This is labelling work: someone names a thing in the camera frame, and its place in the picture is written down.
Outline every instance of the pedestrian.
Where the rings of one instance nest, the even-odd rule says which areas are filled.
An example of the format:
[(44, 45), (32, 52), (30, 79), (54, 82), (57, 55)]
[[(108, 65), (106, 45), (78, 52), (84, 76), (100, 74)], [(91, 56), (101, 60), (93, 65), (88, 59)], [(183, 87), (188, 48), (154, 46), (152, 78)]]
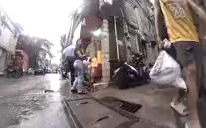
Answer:
[(63, 67), (63, 68), (66, 68), (66, 69), (68, 68), (70, 75), (71, 75), (71, 85), (73, 85), (73, 82), (75, 80), (75, 69), (73, 67), (73, 64), (75, 61), (74, 50), (75, 50), (75, 47), (73, 45), (70, 45), (63, 51), (63, 56), (62, 56), (63, 63), (67, 63), (66, 66), (68, 66), (68, 67)]
[(78, 39), (74, 50), (75, 62), (73, 64), (77, 76), (75, 78), (71, 91), (72, 92), (77, 91), (78, 94), (86, 94), (87, 91), (83, 87), (83, 82), (84, 82), (83, 60), (86, 59), (86, 55), (83, 53), (81, 46), (82, 46), (82, 40)]
[(185, 128), (201, 128), (197, 111), (199, 93), (199, 37), (192, 14), (196, 13), (206, 23), (206, 13), (193, 0), (155, 0), (155, 26), (159, 47), (163, 47), (163, 21), (165, 21), (170, 42), (176, 51), (176, 60), (183, 67), (183, 76), (187, 84), (187, 93), (179, 91), (179, 95), (171, 103), (171, 107), (181, 115), (187, 115), (186, 107), (181, 100), (187, 95), (187, 106), (190, 120)]

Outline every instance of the shorts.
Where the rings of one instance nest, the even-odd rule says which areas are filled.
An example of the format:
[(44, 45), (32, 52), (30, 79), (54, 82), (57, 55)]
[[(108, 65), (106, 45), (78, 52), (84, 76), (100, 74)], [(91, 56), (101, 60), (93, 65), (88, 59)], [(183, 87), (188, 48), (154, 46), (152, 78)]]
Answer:
[(198, 42), (176, 42), (173, 44), (175, 48), (174, 59), (183, 66), (188, 66), (191, 63), (196, 63), (197, 66), (201, 63), (200, 44)]

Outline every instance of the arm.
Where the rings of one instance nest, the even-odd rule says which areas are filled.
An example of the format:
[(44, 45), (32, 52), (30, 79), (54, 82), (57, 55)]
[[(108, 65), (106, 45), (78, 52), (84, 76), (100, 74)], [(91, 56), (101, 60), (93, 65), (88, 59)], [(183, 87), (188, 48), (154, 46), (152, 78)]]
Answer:
[(154, 7), (157, 41), (158, 43), (161, 43), (163, 40), (163, 14), (160, 8), (159, 0), (154, 0)]
[(86, 55), (82, 54), (82, 53), (80, 52), (80, 50), (77, 50), (76, 52), (77, 52), (77, 56), (78, 56), (81, 60), (84, 60), (84, 59), (86, 58)]
[(199, 6), (198, 2), (195, 0), (187, 0), (188, 4), (190, 5), (191, 9), (202, 19), (206, 22), (206, 13), (205, 11)]

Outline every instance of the wet pavement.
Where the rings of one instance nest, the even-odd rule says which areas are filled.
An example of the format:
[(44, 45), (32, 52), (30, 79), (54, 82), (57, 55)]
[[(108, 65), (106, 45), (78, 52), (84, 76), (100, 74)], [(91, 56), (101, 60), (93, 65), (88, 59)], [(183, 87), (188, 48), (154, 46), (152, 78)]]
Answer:
[(58, 74), (0, 77), (0, 128), (70, 128), (61, 102), (69, 96)]

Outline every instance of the light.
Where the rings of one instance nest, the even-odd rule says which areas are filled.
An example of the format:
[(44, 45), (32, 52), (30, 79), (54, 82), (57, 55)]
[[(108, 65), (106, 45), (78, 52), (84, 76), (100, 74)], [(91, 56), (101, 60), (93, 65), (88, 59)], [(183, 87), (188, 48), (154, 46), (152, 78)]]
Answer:
[(99, 36), (101, 34), (101, 29), (98, 29), (98, 30), (94, 31), (93, 34), (95, 36)]
[(112, 1), (112, 0), (104, 0), (104, 2), (105, 2), (105, 3), (108, 3), (108, 4), (111, 4), (111, 5), (113, 4), (113, 1)]
[(78, 8), (77, 13), (80, 14), (83, 10), (83, 7)]

